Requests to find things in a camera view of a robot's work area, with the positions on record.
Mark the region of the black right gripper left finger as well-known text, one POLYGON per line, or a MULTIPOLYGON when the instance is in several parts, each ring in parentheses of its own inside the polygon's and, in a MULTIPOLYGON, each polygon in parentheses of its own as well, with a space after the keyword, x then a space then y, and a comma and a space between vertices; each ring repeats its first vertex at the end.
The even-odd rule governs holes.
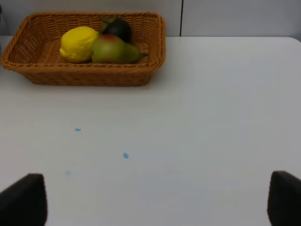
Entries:
POLYGON ((28 174, 0 193, 2 226, 44 226, 48 202, 42 174, 28 174))

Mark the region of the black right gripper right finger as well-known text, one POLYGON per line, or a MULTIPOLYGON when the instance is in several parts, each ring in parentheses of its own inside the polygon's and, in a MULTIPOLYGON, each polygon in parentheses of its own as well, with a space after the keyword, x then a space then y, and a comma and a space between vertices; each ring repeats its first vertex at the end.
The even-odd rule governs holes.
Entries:
POLYGON ((301 225, 301 180, 286 171, 271 174, 267 213, 272 226, 301 225))

